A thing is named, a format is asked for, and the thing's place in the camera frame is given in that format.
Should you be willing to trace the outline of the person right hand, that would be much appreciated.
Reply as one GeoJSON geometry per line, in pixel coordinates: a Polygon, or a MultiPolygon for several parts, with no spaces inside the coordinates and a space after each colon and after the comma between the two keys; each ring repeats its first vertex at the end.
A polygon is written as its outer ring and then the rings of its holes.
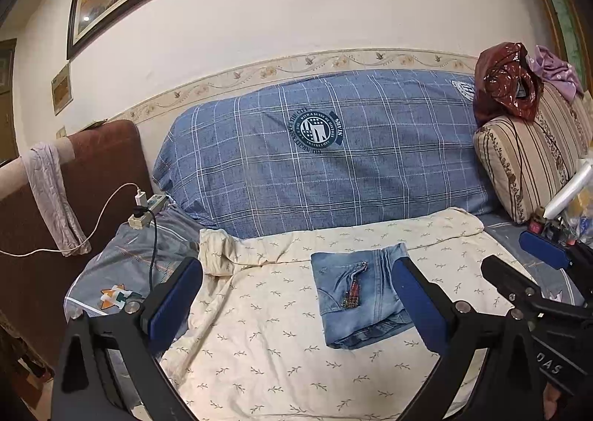
{"type": "Polygon", "coordinates": [[[552,384],[546,384],[543,393],[544,416],[546,420],[551,420],[558,407],[558,401],[561,397],[561,391],[552,384]]]}

